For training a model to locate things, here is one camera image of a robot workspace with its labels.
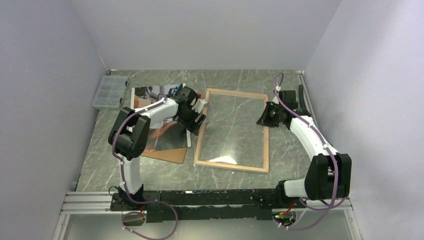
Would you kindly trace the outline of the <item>wooden picture frame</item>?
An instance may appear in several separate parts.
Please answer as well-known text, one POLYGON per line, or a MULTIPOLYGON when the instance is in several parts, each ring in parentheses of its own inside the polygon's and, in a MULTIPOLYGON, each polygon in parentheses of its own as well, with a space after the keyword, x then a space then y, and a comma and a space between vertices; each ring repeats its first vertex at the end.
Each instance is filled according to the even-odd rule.
MULTIPOLYGON (((265 109, 266 103, 269 100, 267 94, 208 88, 206 90, 205 99, 209 102, 209 104, 210 104, 211 94, 262 99, 264 101, 263 110, 265 109)), ((203 110, 203 113, 206 115, 206 117, 208 116, 209 104, 208 104, 208 107, 203 110)), ((200 154, 201 154, 202 140, 203 140, 203 134, 204 134, 206 119, 203 122, 202 126, 200 127, 200 131, 199 131, 198 138, 197 138, 197 144, 196 144, 196 149, 195 149, 195 154, 194 154, 194 162, 193 162, 193 164, 195 166, 199 165, 199 166, 230 169, 232 171, 249 171, 249 172, 256 172, 256 173, 267 173, 269 171, 269 129, 268 129, 268 127, 265 127, 265 126, 261 126, 261 127, 264 128, 264 130, 263 130, 263 133, 264 133, 264 136, 263 136, 264 137, 264 139, 263 139, 263 167, 262 168, 201 161, 200 160, 200 154)))

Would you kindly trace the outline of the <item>printed photo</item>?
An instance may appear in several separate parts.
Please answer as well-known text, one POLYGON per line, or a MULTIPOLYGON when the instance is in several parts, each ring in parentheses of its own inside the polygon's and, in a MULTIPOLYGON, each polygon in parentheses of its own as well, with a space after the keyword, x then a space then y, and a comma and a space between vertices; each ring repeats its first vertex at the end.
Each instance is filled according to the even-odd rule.
MULTIPOLYGON (((185 83, 133 87, 131 89, 130 107, 137 110, 155 104, 170 91, 174 93, 184 86, 186 86, 185 83)), ((151 119, 144 149, 145 153, 189 148, 191 146, 190 132, 181 123, 178 123, 172 117, 155 116, 151 119)))

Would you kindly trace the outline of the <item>brown backing board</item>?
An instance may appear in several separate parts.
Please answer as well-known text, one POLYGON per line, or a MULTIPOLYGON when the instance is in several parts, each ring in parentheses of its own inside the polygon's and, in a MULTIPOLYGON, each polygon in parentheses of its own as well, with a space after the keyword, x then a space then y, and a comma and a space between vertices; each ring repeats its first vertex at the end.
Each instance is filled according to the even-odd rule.
POLYGON ((175 148, 167 150, 144 151, 143 157, 153 158, 175 164, 182 164, 186 156, 187 148, 175 148))

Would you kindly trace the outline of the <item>clear glass pane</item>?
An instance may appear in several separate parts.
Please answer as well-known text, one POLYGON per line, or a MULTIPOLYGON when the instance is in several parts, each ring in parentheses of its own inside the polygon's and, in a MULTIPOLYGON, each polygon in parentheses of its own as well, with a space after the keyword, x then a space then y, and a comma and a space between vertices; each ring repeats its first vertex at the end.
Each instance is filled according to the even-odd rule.
POLYGON ((263 168, 264 111, 259 98, 211 94, 199 159, 202 162, 263 168))

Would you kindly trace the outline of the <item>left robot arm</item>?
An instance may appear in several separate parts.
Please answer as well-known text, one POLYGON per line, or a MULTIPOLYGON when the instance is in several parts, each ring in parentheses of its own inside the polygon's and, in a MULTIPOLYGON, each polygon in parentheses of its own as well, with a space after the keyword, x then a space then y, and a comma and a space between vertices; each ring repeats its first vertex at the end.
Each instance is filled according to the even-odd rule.
POLYGON ((108 137, 112 155, 120 170, 119 193, 130 210, 143 204, 144 185, 140 175, 140 155, 147 147, 150 127, 171 118, 185 130, 199 134, 208 101, 188 86, 179 86, 167 94, 159 93, 158 101, 147 106, 120 110, 108 137))

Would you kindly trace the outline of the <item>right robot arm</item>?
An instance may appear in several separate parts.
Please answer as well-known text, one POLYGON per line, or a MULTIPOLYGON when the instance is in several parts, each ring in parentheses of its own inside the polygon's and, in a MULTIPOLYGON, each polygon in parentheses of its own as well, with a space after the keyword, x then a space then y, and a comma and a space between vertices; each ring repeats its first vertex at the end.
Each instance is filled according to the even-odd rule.
POLYGON ((266 103, 256 123, 269 128, 285 125, 298 138, 310 159, 304 178, 278 183, 277 205, 286 208, 295 198, 329 200, 348 197, 352 159, 346 153, 339 153, 323 137, 304 101, 297 101, 294 90, 278 90, 275 99, 266 103))

